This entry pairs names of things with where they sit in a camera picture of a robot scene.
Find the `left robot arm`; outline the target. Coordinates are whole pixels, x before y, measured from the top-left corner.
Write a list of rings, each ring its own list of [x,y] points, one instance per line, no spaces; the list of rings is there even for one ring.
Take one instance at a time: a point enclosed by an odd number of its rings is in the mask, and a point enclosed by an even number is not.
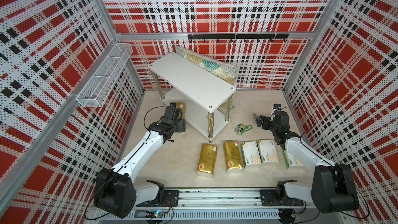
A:
[[[94,195],[90,200],[93,205],[106,214],[125,218],[133,207],[149,202],[161,205],[164,202],[164,185],[148,180],[141,185],[134,185],[139,172],[150,157],[174,133],[186,130],[183,112],[176,106],[167,106],[164,115],[152,123],[135,148],[112,168],[102,168],[96,174]]]

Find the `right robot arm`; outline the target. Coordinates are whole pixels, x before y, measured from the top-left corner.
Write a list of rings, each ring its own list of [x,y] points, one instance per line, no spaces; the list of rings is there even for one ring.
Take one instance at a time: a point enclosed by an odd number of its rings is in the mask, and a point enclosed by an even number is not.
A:
[[[292,132],[289,116],[284,111],[273,110],[271,116],[254,116],[256,124],[271,131],[274,141],[284,151],[295,156],[312,173],[311,185],[296,180],[279,181],[276,199],[281,203],[298,199],[313,203],[321,213],[356,211],[359,209],[357,189],[350,166],[327,159]]]

